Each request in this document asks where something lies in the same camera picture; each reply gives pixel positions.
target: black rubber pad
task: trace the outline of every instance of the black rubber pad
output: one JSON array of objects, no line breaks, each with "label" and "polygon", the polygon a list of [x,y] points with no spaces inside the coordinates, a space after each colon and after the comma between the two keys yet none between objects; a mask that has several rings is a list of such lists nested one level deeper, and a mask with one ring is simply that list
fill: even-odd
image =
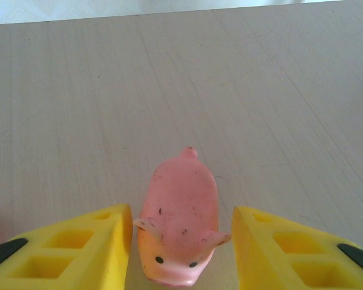
[{"label": "black rubber pad", "polygon": [[340,243],[338,248],[363,269],[363,250],[345,243]]},{"label": "black rubber pad", "polygon": [[0,244],[0,264],[21,249],[26,243],[28,243],[28,240],[21,237],[20,239]]}]

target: pink toy pig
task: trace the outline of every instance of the pink toy pig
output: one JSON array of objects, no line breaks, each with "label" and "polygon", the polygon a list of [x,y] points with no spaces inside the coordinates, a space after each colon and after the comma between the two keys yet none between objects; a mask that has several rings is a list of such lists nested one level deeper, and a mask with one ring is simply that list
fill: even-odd
[{"label": "pink toy pig", "polygon": [[195,284],[215,247],[231,240],[218,232],[215,179],[191,147],[158,166],[133,224],[145,275],[165,286]]}]

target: pig ear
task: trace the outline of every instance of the pig ear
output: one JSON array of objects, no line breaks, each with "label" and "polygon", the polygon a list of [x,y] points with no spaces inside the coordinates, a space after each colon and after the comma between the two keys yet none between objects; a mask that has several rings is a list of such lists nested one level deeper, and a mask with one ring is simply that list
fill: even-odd
[{"label": "pig ear", "polygon": [[223,245],[231,240],[231,234],[222,233],[217,231],[211,231],[204,238],[202,242],[204,243],[204,250],[211,250],[217,246]]},{"label": "pig ear", "polygon": [[161,226],[155,220],[148,218],[137,218],[133,220],[133,224],[140,230],[149,232],[157,240],[162,239]]}]

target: rubber toy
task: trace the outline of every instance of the rubber toy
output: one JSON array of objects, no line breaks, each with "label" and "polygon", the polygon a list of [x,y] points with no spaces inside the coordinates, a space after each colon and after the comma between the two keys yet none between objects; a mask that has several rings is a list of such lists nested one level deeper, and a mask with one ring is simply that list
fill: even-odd
[{"label": "rubber toy", "polygon": [[156,168],[137,226],[147,279],[163,286],[195,284],[219,245],[231,234],[218,231],[218,192],[197,151],[185,148]]}]

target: square hole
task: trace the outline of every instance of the square hole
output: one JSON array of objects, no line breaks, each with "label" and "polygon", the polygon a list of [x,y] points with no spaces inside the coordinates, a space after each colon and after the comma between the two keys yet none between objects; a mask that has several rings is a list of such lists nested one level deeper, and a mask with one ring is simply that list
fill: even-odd
[{"label": "square hole", "polygon": [[254,213],[253,216],[257,222],[271,222],[273,220],[271,216],[262,213]]},{"label": "square hole", "polygon": [[31,257],[12,277],[29,279],[56,279],[73,261],[71,257]]},{"label": "square hole", "polygon": [[336,263],[301,262],[293,269],[305,285],[312,288],[360,288],[358,280]]},{"label": "square hole", "polygon": [[61,231],[45,245],[47,248],[82,249],[93,236],[91,230]]},{"label": "square hole", "polygon": [[101,213],[100,215],[94,217],[93,219],[108,219],[111,216],[111,213]]},{"label": "square hole", "polygon": [[275,233],[276,243],[287,254],[319,254],[322,246],[306,233]]}]

